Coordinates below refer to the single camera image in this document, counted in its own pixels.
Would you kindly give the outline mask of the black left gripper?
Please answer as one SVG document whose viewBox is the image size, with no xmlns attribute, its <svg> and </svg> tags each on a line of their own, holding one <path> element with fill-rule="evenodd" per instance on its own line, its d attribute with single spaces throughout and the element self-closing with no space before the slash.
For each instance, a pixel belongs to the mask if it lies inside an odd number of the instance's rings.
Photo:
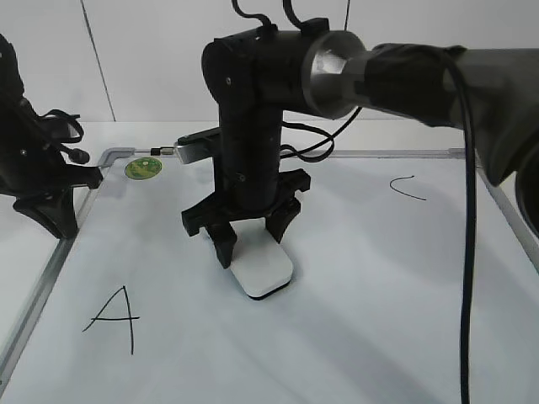
<svg viewBox="0 0 539 404">
<path fill-rule="evenodd" d="M 96 189 L 103 180 L 89 154 L 52 139 L 46 118 L 73 115 L 60 109 L 36 113 L 24 96 L 16 51 L 1 38 L 1 193 L 17 197 L 16 212 L 43 226 L 57 239 L 77 235 L 73 188 Z"/>
</svg>

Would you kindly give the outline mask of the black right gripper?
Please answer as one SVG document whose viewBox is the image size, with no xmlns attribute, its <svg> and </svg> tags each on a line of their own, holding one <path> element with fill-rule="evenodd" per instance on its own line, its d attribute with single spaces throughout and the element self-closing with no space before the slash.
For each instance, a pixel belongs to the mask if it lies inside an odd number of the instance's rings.
<svg viewBox="0 0 539 404">
<path fill-rule="evenodd" d="M 266 231 L 281 243 L 301 212 L 296 192 L 310 189 L 304 170 L 280 169 L 284 111 L 284 106 L 266 102 L 243 111 L 218 108 L 220 151 L 210 158 L 214 190 L 181 218 L 190 236 L 206 229 L 223 268 L 230 267 L 237 242 L 233 222 L 263 218 Z"/>
</svg>

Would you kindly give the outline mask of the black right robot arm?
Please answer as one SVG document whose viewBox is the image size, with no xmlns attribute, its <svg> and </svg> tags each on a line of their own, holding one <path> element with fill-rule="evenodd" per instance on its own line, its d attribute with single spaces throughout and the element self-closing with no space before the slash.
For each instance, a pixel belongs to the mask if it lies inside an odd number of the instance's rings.
<svg viewBox="0 0 539 404">
<path fill-rule="evenodd" d="M 538 52 L 380 44 L 323 19 L 298 31 L 258 27 L 217 38 L 202 52 L 219 125 L 196 135 L 214 162 L 215 189 L 185 210 L 190 235 L 205 229 L 223 267 L 232 261 L 235 221 L 263 218 L 280 240 L 307 191 L 301 169 L 280 170 L 286 111 L 338 119 L 374 109 L 431 127 L 471 129 L 492 185 L 515 175 L 527 225 L 538 228 Z"/>
</svg>

